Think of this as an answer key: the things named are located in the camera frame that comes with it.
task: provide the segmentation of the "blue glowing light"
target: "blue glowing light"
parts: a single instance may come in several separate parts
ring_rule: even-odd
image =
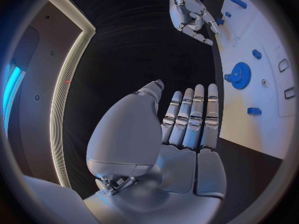
[[[9,100],[9,97],[11,95],[11,92],[13,90],[13,87],[15,86],[15,83],[17,81],[17,79],[19,78],[21,74],[21,70],[19,69],[19,67],[15,67],[11,76],[9,77],[5,90],[4,90],[4,94],[3,94],[3,100],[2,100],[2,115],[4,117],[5,114],[5,109],[7,107],[7,103]]]

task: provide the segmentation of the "gear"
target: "gear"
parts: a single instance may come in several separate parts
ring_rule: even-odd
[[[226,74],[224,79],[232,83],[233,87],[242,90],[246,88],[251,79],[251,69],[249,65],[244,62],[239,62],[232,70],[232,74]]]

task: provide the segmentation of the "robotic hand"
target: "robotic hand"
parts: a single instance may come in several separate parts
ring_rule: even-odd
[[[220,33],[215,19],[200,0],[169,0],[169,13],[176,29],[205,44],[212,46],[213,41],[198,33],[204,22],[214,33]]]
[[[157,117],[164,84],[151,82],[130,94],[102,117],[87,147],[86,161],[96,183],[107,195],[137,182],[156,164],[161,143],[196,150],[202,125],[204,87],[174,93],[162,125]],[[201,149],[214,151],[218,136],[218,91],[208,88],[208,107]]]

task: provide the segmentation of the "white robotic arm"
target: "white robotic arm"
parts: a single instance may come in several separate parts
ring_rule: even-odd
[[[176,29],[205,44],[212,46],[213,41],[198,33],[204,22],[214,33],[220,32],[215,19],[200,0],[169,0],[169,13]]]

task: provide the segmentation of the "blue gear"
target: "blue gear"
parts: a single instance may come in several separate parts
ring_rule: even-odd
[[[246,63],[239,62],[233,68],[232,74],[225,75],[224,79],[227,82],[231,82],[234,88],[242,90],[250,83],[251,69]]]

